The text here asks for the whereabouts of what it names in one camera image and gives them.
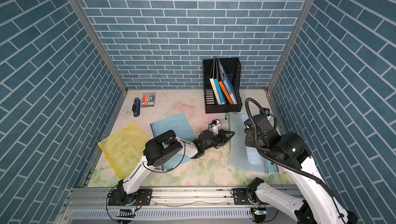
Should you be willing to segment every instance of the book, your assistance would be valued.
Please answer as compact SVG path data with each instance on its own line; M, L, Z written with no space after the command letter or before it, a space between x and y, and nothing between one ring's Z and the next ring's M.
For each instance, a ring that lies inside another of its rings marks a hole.
M221 104L225 104L225 101L224 101L224 98L223 98L223 93L221 92L221 88L220 88L220 85L219 85L219 81L217 79L213 79L213 81L215 82L215 86L216 86L216 89L217 89L217 94L219 95L219 98L220 98L220 103Z
M214 76L215 76L215 59L213 60L212 70L210 71L210 75L211 75L211 78L209 79L209 81L210 81L210 84L212 85L213 93L215 93L217 104L221 104L220 96L219 96L219 93L217 91L215 80L214 80Z
M229 102L230 104L234 104L234 102L232 101L232 99L231 99L229 93L227 92L227 89L226 89L225 86L224 86L224 83L221 81L221 82L219 82L219 85L220 85L221 90L223 91L225 97L227 98L228 102Z
M218 59L218 61L219 61L218 64L219 64L220 77L222 79L222 82L223 82L225 88L227 89L227 92L230 95L232 102L237 104L238 102L236 101L236 94L235 94L234 87L232 86L230 79L228 78L227 74L225 73L225 70L224 70L219 59Z

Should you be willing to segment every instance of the blue book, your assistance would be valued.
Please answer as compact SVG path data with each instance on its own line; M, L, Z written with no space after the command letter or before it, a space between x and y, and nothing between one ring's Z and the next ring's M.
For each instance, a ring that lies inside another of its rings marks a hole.
M176 136L191 142L195 139L194 132L192 132L191 126L187 117L184 113L178 113L176 115L170 116L169 118L164 118L155 121L150 124L152 134L154 137L161 135L168 130L173 130ZM165 164L162 165L162 170L167 171L174 168L179 164L180 160L183 158L182 154L176 154L170 158ZM180 164L191 161L192 159L185 156Z
M235 95L234 87L232 86L230 79L228 78L227 74L225 73L224 68L223 68L220 60L218 60L218 65L219 65L219 71L220 71L221 80L224 83L224 86L227 89L227 92L230 95L230 98L232 99L234 104L237 104L238 102L236 101L236 95Z
M219 81L217 79L213 79L216 85L217 93L219 94L221 104L225 104L223 93L221 92L221 88L219 85Z

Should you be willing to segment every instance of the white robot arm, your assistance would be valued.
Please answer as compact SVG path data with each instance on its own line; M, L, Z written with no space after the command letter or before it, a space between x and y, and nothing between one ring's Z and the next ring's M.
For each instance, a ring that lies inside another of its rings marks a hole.
M194 156L196 156L196 154L198 153L198 149L194 143L185 141L177 136L175 137L175 140L179 142L182 146L182 148L177 152L177 154L185 153L184 154L185 156L194 158ZM160 173L163 172L158 167L154 167L153 165L148 165L147 157L146 155L143 155L139 163L135 167L135 169L131 172L131 174L127 178L122 180L122 186L126 195L135 193L139 189L144 179L146 179L146 177L152 171L160 172Z
M313 158L305 158L301 166L302 171L322 179ZM255 178L247 186L247 194L251 201L266 202L302 224L353 224L357 222L358 219L353 212L345 210L314 180L287 169L285 171L293 178L304 199L286 195L271 187L262 179Z
M151 139L146 143L143 156L135 169L128 177L118 182L117 192L120 201L124 204L134 202L137 190L150 172L171 171L173 168L162 171L162 165L175 154L197 159L205 153L205 150L225 145L234 134L235 132L222 129L214 134L207 129L200 133L198 139L189 142L177 137L173 130L169 130Z

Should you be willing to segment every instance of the blue brick wallpaper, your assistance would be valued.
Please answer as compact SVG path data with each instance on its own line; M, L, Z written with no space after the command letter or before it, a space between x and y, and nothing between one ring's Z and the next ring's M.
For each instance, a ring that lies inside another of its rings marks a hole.
M315 0L272 93L337 199L396 223L396 0Z
M80 0L128 88L202 88L202 62L239 57L267 86L304 0Z
M67 0L0 0L0 223L55 220L120 95Z

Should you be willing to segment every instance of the table surface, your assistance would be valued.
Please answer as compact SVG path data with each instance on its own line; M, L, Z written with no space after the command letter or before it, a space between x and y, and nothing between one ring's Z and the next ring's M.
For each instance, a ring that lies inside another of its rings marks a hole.
M220 129L229 130L225 113L206 114L202 90L157 90L155 107L141 108L140 116L134 117L132 113L133 101L136 97L142 98L143 93L154 92L150 90L130 90L117 116L111 134L135 121L149 138L153 138L150 124L184 112L195 137L207 128L208 123L214 119L220 120ZM269 102L264 90L241 89L242 103L246 97L258 101L261 106L269 108ZM252 113L259 109L251 104ZM242 106L241 113L246 113ZM264 174L237 170L228 165L230 146L229 143L220 149L208 149L205 154L195 160L187 162L168 173L152 172L143 182L142 186L184 186L184 185L244 185L249 184L255 177L263 178L269 184L294 184L291 177L279 167L279 172ZM120 179L102 153L95 167L88 187L112 187Z

